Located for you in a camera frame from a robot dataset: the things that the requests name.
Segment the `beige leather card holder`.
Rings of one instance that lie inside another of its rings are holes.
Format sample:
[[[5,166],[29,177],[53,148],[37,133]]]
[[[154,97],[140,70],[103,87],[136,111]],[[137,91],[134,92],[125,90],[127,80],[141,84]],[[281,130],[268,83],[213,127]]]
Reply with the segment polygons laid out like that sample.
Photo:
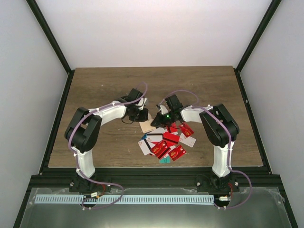
[[[148,132],[156,130],[156,127],[151,126],[152,121],[153,121],[152,116],[150,114],[148,114],[148,120],[147,121],[145,121],[145,122],[139,122],[141,131],[143,133],[148,133]]]

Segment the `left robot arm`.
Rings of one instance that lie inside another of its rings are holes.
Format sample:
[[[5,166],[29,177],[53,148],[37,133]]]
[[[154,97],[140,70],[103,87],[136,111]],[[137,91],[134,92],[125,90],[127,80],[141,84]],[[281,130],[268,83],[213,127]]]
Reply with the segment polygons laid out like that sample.
[[[97,184],[122,188],[119,184],[98,182],[96,178],[92,177],[95,173],[93,148],[103,125],[115,119],[120,119],[124,124],[148,120],[148,109],[145,108],[148,103],[147,91],[148,87],[144,92],[133,88],[127,95],[104,106],[93,109],[80,107],[76,110],[64,137],[76,160],[76,173],[82,178],[80,186],[85,191],[93,191]]]

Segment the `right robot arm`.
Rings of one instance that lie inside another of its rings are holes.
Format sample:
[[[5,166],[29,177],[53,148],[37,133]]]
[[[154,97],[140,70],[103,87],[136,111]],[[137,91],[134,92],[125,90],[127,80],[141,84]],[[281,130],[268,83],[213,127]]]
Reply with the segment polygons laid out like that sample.
[[[151,126],[169,127],[177,121],[181,124],[201,123],[214,148],[214,174],[209,178],[210,185],[216,191],[223,191],[231,180],[231,155],[240,131],[238,124],[223,104],[207,107],[185,106],[176,95],[168,96],[165,101],[167,106],[161,103],[156,105],[158,112]]]

